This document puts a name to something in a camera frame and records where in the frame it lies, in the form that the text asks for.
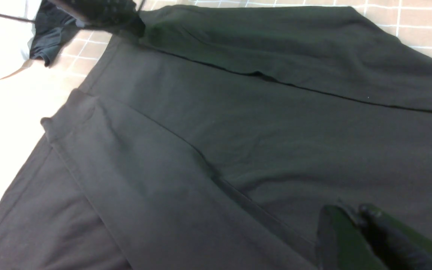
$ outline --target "black fabric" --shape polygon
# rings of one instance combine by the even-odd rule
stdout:
[[[131,269],[45,139],[0,202],[0,269]]]
[[[31,44],[30,58],[42,58],[45,67],[53,64],[62,47],[79,31],[76,19],[48,0],[41,2],[35,27],[36,35]]]
[[[432,239],[432,58],[350,7],[141,16],[43,120],[134,269],[315,269],[340,198]]]

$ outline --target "white cloth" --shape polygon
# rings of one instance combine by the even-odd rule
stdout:
[[[41,0],[0,0],[0,14],[36,18]],[[35,36],[34,24],[0,18],[0,79],[7,77],[29,59]]]

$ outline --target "fabric fold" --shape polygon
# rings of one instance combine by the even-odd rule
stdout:
[[[422,68],[432,67],[432,58],[352,7],[173,6],[141,16],[142,43],[156,50],[359,102],[432,112],[432,68]]]

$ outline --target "beige tile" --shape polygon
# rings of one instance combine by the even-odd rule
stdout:
[[[359,14],[365,15],[365,7],[364,6],[356,6],[353,7]]]
[[[75,38],[79,39],[88,39],[89,36],[91,36],[91,30],[79,30],[78,34],[75,36]]]
[[[432,10],[401,10],[399,25],[432,26]]]
[[[151,7],[151,10],[158,10],[162,7],[175,5],[176,2],[172,1],[156,1],[154,5]]]
[[[336,5],[358,6],[364,5],[365,0],[337,0]]]
[[[334,0],[306,0],[306,5],[332,5]]]
[[[198,7],[203,7],[203,8],[217,8],[218,5],[219,2],[204,2],[204,3],[197,4]]]
[[[402,0],[401,6],[403,7],[431,7],[432,0]]]
[[[432,48],[413,48],[413,50],[416,50],[422,54],[432,57]]]
[[[273,6],[266,6],[266,5],[258,5],[256,3],[248,3],[246,5],[247,8],[272,8]]]
[[[305,0],[277,0],[278,5],[302,5]]]
[[[81,85],[81,83],[84,81],[84,79],[85,77],[67,75],[65,77],[62,77],[62,79],[60,79],[59,87],[61,90],[71,91],[75,88],[78,88]]]
[[[220,8],[238,8],[240,7],[239,3],[235,2],[221,2],[221,5],[219,5]]]
[[[97,41],[97,42],[109,42],[111,39],[111,34],[105,31],[95,31],[90,41]]]
[[[71,66],[71,64],[74,62],[76,57],[71,56],[65,56],[65,55],[59,55],[53,65],[51,66],[52,70],[60,70],[60,71],[66,71]]]
[[[398,22],[398,10],[367,7],[366,17],[375,24],[396,24]]]
[[[86,41],[82,40],[73,40],[70,43],[68,43],[62,50],[61,53],[67,54],[67,55],[79,55],[81,50],[83,49],[84,45],[86,44]]]
[[[397,7],[399,5],[399,0],[367,0],[367,3],[385,7]]]
[[[408,46],[432,46],[432,29],[400,27],[398,38]]]
[[[149,11],[151,10],[151,7],[156,3],[155,0],[146,0],[144,3],[144,6],[142,7],[142,10]]]
[[[396,36],[396,26],[379,26],[384,32]]]
[[[107,46],[107,44],[88,42],[79,56],[99,59]]]
[[[97,62],[97,60],[79,58],[74,62],[74,65],[69,71],[77,74],[87,75]]]
[[[177,0],[177,5],[188,5],[188,6],[194,6],[196,3],[196,0]]]

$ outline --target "tiled floor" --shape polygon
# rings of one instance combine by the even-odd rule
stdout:
[[[144,9],[175,4],[212,8],[351,5],[384,31],[432,57],[432,0],[147,0]],[[31,60],[0,80],[0,197],[43,135],[39,120],[53,115],[79,86],[109,39],[103,32],[81,31],[50,69]]]

